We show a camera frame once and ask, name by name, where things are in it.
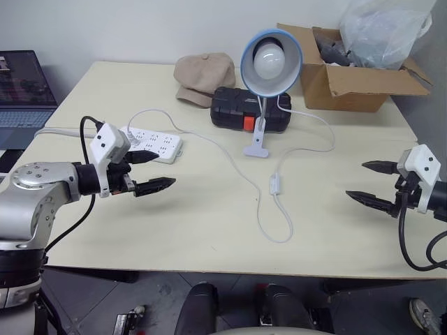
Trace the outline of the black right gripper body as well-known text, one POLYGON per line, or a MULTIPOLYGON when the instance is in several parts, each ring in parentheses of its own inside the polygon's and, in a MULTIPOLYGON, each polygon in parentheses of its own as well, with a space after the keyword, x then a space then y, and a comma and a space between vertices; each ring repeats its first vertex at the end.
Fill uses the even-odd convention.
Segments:
POLYGON ((420 198, 420 178, 415 172, 408 172, 406 176, 400 174, 395 183, 396 194, 393 206, 393 217, 397 218, 402 209, 418 207, 420 198))

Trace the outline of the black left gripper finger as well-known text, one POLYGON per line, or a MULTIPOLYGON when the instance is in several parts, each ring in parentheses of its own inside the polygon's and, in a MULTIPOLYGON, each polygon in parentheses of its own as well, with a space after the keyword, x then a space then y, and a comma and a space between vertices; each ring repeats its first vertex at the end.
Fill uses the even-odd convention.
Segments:
POLYGON ((133 165, 147 163, 149 161, 157 159, 158 157, 158 154, 148 150, 128 151, 126 153, 126 161, 129 164, 133 165))
POLYGON ((133 191, 134 196, 141 197, 150 195, 153 193, 158 193, 169 187, 171 187, 176 182, 175 178, 170 177, 158 177, 150 179, 144 183, 135 183, 135 188, 133 191))

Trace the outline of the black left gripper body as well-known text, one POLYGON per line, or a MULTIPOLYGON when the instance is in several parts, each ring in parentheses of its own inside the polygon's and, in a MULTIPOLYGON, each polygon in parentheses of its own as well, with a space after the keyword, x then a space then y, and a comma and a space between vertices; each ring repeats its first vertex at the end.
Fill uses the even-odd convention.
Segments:
POLYGON ((129 176, 130 171, 131 166, 125 158, 107 166, 108 185, 112 195, 134 192, 135 182, 129 176))

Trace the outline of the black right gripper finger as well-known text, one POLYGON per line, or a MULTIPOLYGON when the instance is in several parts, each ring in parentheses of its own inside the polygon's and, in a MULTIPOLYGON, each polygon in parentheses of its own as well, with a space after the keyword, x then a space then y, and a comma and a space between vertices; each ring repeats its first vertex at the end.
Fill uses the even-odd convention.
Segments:
POLYGON ((377 198, 377 196, 362 191, 346 191, 346 194, 353 200, 366 207, 386 212, 393 218, 397 218, 399 208, 392 202, 377 198))
POLYGON ((399 174, 397 163, 392 161, 368 161, 362 166, 382 174, 399 174))

